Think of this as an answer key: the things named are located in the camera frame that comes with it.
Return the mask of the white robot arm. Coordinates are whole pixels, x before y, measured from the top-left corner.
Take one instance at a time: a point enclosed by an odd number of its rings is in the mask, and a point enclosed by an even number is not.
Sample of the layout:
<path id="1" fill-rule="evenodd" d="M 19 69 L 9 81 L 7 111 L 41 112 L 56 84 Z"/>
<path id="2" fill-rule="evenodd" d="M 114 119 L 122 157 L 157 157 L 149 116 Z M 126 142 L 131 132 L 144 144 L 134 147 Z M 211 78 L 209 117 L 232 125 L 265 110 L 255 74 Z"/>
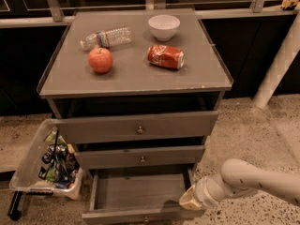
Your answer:
<path id="1" fill-rule="evenodd" d="M 252 196 L 258 190 L 300 205 L 298 174 L 266 171 L 237 158 L 227 159 L 219 172 L 197 181 L 181 196 L 179 204 L 184 209 L 197 211 L 226 199 Z"/>

